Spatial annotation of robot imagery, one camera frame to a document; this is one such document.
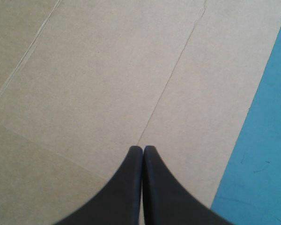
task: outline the floor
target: floor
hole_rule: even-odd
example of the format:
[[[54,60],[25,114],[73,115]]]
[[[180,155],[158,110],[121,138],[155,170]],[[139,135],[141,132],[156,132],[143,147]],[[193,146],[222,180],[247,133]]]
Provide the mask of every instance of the floor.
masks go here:
[[[281,0],[0,0],[0,224],[59,220],[136,144],[210,207],[280,26]]]

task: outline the black curved edge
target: black curved edge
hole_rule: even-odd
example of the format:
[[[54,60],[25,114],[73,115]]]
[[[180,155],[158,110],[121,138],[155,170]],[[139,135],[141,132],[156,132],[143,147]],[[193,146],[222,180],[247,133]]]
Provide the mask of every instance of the black curved edge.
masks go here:
[[[137,225],[141,200],[142,149],[132,146],[101,191],[56,225]]]
[[[142,186],[146,225],[231,225],[180,185],[154,146],[144,150]]]

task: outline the blue surface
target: blue surface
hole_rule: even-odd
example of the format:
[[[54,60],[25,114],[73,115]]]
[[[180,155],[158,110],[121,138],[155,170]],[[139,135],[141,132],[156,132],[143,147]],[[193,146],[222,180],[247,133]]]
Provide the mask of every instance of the blue surface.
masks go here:
[[[281,225],[281,29],[211,208],[237,225]]]

